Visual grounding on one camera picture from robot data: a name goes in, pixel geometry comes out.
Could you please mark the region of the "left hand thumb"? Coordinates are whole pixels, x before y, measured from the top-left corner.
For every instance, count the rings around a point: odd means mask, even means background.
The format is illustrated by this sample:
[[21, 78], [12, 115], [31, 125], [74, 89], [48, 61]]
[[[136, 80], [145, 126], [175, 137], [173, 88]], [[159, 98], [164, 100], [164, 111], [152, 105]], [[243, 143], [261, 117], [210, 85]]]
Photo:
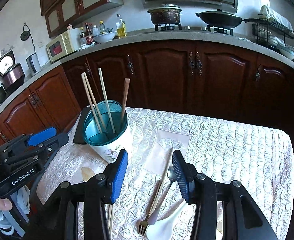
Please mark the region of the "left hand thumb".
[[1, 211], [10, 211], [13, 208], [13, 204], [12, 202], [5, 198], [5, 199], [1, 199], [0, 198], [0, 210]]

